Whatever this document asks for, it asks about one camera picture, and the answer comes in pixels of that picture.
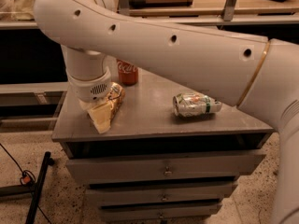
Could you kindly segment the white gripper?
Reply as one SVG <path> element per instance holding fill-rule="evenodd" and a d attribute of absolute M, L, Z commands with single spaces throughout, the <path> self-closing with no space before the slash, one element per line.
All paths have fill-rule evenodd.
<path fill-rule="evenodd" d="M 92 80 L 79 80 L 68 77 L 74 94 L 79 98 L 80 107 L 87 111 L 95 129 L 105 133 L 110 129 L 111 106 L 110 103 L 98 105 L 96 100 L 104 98 L 111 88 L 111 73 L 108 68 L 102 76 Z"/>

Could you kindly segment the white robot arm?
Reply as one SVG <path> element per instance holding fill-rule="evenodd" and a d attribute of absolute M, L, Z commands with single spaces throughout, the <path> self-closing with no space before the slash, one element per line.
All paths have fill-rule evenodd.
<path fill-rule="evenodd" d="M 280 137 L 270 224 L 299 222 L 299 46 L 257 35 L 132 18 L 113 0 L 35 0 L 38 28 L 63 48 L 78 98 L 93 103 L 109 55 L 259 119 Z"/>

